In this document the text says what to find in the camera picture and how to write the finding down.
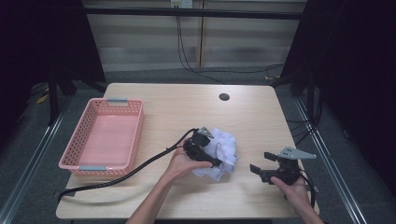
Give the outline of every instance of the wire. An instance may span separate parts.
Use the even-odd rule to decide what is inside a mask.
[[[305,123],[305,122],[308,122],[309,120],[292,120],[292,119],[286,119],[286,121],[287,122],[290,122],[290,123]]]
[[[89,186],[84,186],[84,187],[79,187],[79,188],[74,188],[74,189],[67,189],[65,191],[63,191],[59,196],[58,196],[58,203],[61,201],[62,197],[66,194],[72,193],[72,192],[77,192],[77,191],[83,191],[83,190],[88,190],[88,189],[101,189],[101,188],[105,188],[105,187],[109,187],[115,184],[118,184],[126,179],[128,179],[129,177],[135,175],[137,172],[139,172],[140,170],[142,170],[143,168],[145,168],[146,166],[148,166],[150,163],[152,163],[153,161],[158,160],[159,158],[161,158],[162,156],[168,154],[169,152],[175,150],[176,148],[178,148],[178,144],[180,144],[184,138],[186,138],[186,136],[191,133],[191,132],[196,132],[198,131],[198,129],[190,129],[189,131],[187,131],[174,145],[172,145],[171,147],[167,148],[165,151],[153,156],[152,158],[148,159],[147,161],[143,162],[143,164],[139,165],[136,169],[132,170],[132,172],[130,172],[127,175],[124,175],[118,179],[103,183],[103,184],[96,184],[96,185],[89,185]]]
[[[232,71],[232,70],[205,70],[205,71],[196,71],[196,70],[194,70],[194,69],[190,66],[190,64],[189,64],[189,62],[188,62],[188,60],[187,60],[186,52],[185,52],[185,50],[184,50],[183,37],[182,37],[182,34],[181,34],[180,17],[177,17],[177,50],[178,50],[178,58],[179,58],[179,60],[180,60],[180,63],[181,63],[181,65],[182,65],[187,71],[193,72],[195,75],[198,75],[198,76],[201,76],[201,77],[210,78],[210,79],[215,80],[215,81],[217,81],[217,82],[219,82],[219,83],[221,83],[221,84],[225,84],[225,83],[222,82],[222,81],[220,81],[220,80],[218,80],[218,79],[215,79],[215,78],[213,78],[213,77],[204,76],[204,75],[202,75],[202,73],[241,73],[241,74],[253,74],[253,73],[262,73],[262,72],[265,72],[265,73],[267,73],[267,76],[269,76],[269,74],[268,74],[268,71],[269,71],[269,70],[274,69],[274,68],[277,68],[277,67],[279,67],[279,66],[281,66],[281,65],[284,65],[284,63],[271,64],[271,65],[266,66],[264,69],[255,70],[255,71]],[[184,61],[185,61],[185,62],[183,62],[183,60],[182,60],[182,58],[181,58],[181,53],[183,54],[183,57],[184,57]]]
[[[185,50],[184,50],[183,38],[182,38],[182,34],[181,34],[180,17],[176,17],[176,21],[177,21],[177,51],[178,51],[178,58],[179,58],[179,60],[180,60],[181,65],[182,65],[187,71],[192,72],[192,73],[194,73],[195,75],[198,75],[198,76],[200,76],[200,77],[210,78],[210,79],[212,79],[212,80],[214,80],[214,81],[217,81],[218,83],[225,84],[224,82],[222,82],[222,81],[220,81],[220,80],[218,80],[218,79],[215,79],[215,78],[213,78],[213,77],[208,77],[208,76],[204,76],[204,75],[202,75],[202,74],[199,74],[198,72],[195,72],[195,71],[191,68],[191,66],[190,66],[190,64],[189,64],[189,61],[187,60],[186,52],[185,52]],[[188,67],[186,67],[186,65],[183,63],[183,60],[181,59],[181,55],[180,55],[180,44],[181,44],[181,50],[182,50],[183,55],[184,55],[185,63],[186,63],[186,65],[187,65]]]
[[[319,99],[318,99],[316,115],[314,117],[314,120],[311,120],[312,128],[309,128],[308,132],[294,144],[295,146],[299,145],[309,134],[311,134],[313,131],[315,131],[317,129],[318,124],[320,122],[322,112],[323,112],[323,96],[322,96],[321,91],[319,90]]]
[[[312,208],[315,208],[316,192],[315,192],[314,182],[311,176],[305,170],[300,169],[300,171],[304,172],[307,176],[305,177],[304,175],[300,174],[300,177],[302,177],[309,186],[309,190],[311,191],[311,206]]]
[[[303,123],[301,123],[301,124],[299,124],[299,125],[297,125],[297,126],[295,126],[294,128],[291,128],[290,129],[290,132],[292,132],[292,131],[294,131],[294,130],[296,130],[296,129],[298,129],[298,128],[300,128],[301,126],[303,126],[304,124]]]

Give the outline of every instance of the crumpled white fabric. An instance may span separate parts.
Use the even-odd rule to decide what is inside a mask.
[[[219,167],[195,169],[192,172],[197,176],[208,175],[212,179],[220,181],[226,173],[233,173],[238,156],[236,156],[236,140],[230,133],[223,133],[219,129],[211,131],[214,136],[210,143],[204,147],[204,151],[213,158],[222,161]]]

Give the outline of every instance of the human arm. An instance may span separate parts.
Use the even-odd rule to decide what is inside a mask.
[[[212,163],[208,161],[191,160],[182,147],[177,148],[166,171],[126,223],[154,223],[155,218],[160,212],[163,202],[165,201],[173,184],[182,176],[188,174],[194,169],[207,168],[211,166]]]
[[[271,177],[271,181],[286,195],[294,212],[305,224],[323,223],[309,202],[305,189],[305,181],[301,177],[290,186],[274,176]]]

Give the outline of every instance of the black curtain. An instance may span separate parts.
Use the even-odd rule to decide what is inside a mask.
[[[396,6],[308,1],[282,77],[300,94],[313,75],[324,101],[396,196]]]
[[[79,0],[6,0],[0,3],[0,144],[12,133],[30,89],[56,72],[58,85],[71,79],[106,81],[86,15],[54,14],[46,7],[83,7]]]

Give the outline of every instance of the pink plastic basket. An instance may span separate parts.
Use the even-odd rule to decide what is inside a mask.
[[[91,99],[59,167],[76,175],[126,175],[134,168],[143,123],[143,102]]]

